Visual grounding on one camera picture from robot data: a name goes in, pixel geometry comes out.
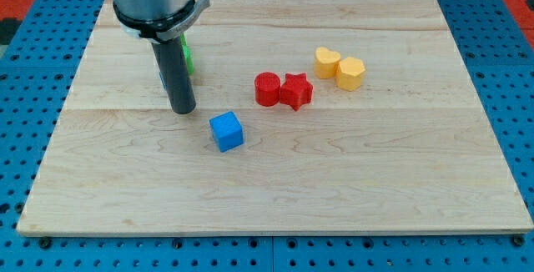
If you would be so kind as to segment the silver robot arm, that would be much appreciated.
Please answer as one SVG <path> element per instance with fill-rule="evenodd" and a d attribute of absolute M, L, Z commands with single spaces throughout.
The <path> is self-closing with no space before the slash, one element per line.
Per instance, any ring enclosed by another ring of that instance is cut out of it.
<path fill-rule="evenodd" d="M 180 36 L 210 6 L 210 0 L 112 0 L 123 30 L 134 38 L 166 43 Z"/>

